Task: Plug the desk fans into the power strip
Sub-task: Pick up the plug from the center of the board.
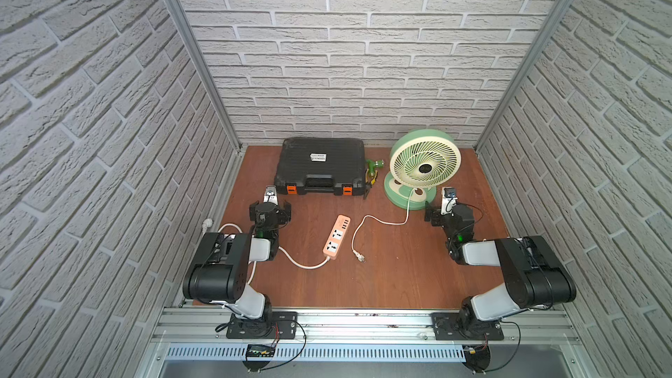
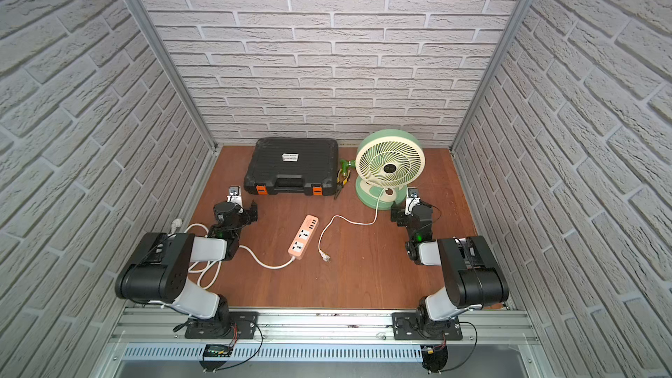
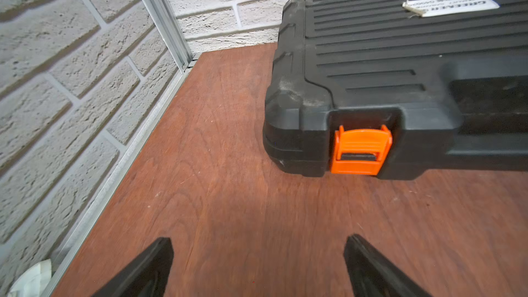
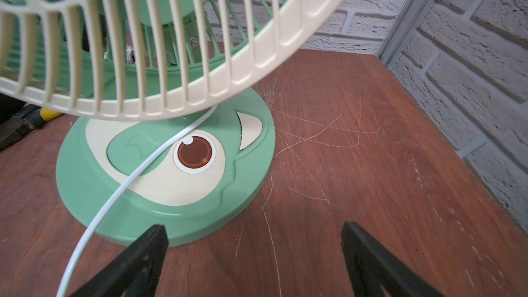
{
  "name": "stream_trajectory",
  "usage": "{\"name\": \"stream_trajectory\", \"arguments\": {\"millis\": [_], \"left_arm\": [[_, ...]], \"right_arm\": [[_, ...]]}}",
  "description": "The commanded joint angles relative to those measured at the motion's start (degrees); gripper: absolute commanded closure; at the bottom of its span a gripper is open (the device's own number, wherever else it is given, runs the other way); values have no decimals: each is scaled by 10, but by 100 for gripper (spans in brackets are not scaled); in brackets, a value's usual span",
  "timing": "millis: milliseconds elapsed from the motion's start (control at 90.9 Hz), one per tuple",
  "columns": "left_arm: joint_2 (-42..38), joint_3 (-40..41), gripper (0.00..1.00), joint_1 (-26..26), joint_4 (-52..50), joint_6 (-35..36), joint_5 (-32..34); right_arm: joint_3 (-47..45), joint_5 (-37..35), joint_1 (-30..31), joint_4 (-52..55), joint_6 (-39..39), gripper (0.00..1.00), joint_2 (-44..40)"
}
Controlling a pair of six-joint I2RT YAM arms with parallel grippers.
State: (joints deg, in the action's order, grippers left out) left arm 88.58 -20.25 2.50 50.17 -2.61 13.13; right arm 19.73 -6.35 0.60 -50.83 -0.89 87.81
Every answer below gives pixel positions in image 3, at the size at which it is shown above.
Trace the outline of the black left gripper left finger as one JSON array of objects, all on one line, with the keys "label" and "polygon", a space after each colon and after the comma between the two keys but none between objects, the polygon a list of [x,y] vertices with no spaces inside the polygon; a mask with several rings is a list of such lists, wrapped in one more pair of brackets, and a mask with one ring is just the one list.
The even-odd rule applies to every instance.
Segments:
[{"label": "black left gripper left finger", "polygon": [[93,297],[163,296],[173,257],[170,238],[160,237],[94,293]]}]

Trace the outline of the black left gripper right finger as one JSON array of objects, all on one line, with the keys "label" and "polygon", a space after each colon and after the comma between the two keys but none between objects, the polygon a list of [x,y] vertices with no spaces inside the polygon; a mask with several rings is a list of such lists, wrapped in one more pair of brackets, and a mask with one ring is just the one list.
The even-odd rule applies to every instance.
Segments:
[{"label": "black left gripper right finger", "polygon": [[361,235],[348,236],[343,256],[355,296],[430,295]]}]

